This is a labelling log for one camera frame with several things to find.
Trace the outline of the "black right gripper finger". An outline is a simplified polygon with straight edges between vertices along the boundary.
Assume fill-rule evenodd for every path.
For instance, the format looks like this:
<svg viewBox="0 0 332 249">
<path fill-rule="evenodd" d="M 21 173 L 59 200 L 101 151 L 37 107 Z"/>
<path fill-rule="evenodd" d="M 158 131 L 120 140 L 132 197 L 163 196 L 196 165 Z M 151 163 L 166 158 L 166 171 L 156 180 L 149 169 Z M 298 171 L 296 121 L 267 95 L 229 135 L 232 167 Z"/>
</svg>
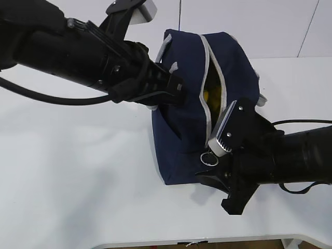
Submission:
<svg viewBox="0 0 332 249">
<path fill-rule="evenodd" d="M 195 174 L 196 179 L 202 185 L 218 189 L 226 194 L 230 193 L 231 170 L 228 167 L 215 166 L 208 170 Z"/>
</svg>

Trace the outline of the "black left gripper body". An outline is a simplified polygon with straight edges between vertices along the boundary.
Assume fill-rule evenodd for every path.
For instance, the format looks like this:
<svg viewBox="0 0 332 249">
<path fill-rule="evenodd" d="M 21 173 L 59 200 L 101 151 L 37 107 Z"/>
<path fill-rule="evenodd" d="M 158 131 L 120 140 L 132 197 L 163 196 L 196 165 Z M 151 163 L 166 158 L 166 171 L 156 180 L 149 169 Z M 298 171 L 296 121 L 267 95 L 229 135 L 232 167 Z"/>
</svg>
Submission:
<svg viewBox="0 0 332 249">
<path fill-rule="evenodd" d="M 146 46 L 128 40 L 124 44 L 133 58 L 129 64 L 121 65 L 118 72 L 112 71 L 107 86 L 111 101 L 134 102 L 161 93 L 176 96 L 183 91 L 183 80 L 162 64 L 153 62 Z"/>
</svg>

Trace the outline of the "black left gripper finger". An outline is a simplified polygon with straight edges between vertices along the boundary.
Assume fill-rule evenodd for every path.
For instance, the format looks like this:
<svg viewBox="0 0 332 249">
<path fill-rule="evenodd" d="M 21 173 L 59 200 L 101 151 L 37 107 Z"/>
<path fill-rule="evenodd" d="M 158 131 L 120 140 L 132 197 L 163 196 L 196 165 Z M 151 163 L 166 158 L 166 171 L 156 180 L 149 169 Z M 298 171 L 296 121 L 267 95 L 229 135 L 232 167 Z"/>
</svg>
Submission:
<svg viewBox="0 0 332 249">
<path fill-rule="evenodd" d="M 176 96 L 171 96 L 165 93 L 157 94 L 144 98 L 141 100 L 135 100 L 135 103 L 143 104 L 145 106 L 156 106 L 156 105 L 181 105 L 185 100 L 185 92 L 181 91 Z"/>
</svg>

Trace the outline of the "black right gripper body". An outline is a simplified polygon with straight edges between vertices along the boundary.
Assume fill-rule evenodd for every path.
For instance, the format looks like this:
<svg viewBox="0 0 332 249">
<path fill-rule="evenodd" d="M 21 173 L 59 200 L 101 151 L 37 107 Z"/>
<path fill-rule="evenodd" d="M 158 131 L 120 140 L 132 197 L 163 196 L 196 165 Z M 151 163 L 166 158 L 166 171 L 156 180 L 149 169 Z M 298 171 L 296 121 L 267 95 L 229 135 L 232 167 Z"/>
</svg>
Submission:
<svg viewBox="0 0 332 249">
<path fill-rule="evenodd" d="M 240 150 L 233 154 L 230 190 L 223 208 L 229 215 L 242 215 L 260 185 L 279 184 L 273 147 L 264 153 Z"/>
</svg>

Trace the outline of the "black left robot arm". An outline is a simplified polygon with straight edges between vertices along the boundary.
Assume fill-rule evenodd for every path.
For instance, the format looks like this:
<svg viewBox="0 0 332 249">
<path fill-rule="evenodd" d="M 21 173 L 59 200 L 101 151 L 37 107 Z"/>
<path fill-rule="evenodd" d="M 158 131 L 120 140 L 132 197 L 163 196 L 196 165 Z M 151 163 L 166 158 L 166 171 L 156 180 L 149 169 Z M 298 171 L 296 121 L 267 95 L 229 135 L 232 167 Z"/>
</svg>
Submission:
<svg viewBox="0 0 332 249">
<path fill-rule="evenodd" d="M 49 1 L 1 1 L 1 70 L 16 65 L 101 91 L 102 96 L 69 99 L 29 90 L 6 79 L 1 87 L 37 101 L 87 106 L 108 101 L 146 106 L 180 105 L 183 80 L 149 58 L 148 48 L 125 40 L 133 16 L 156 13 L 152 1 L 112 1 L 100 25 L 68 18 Z"/>
</svg>

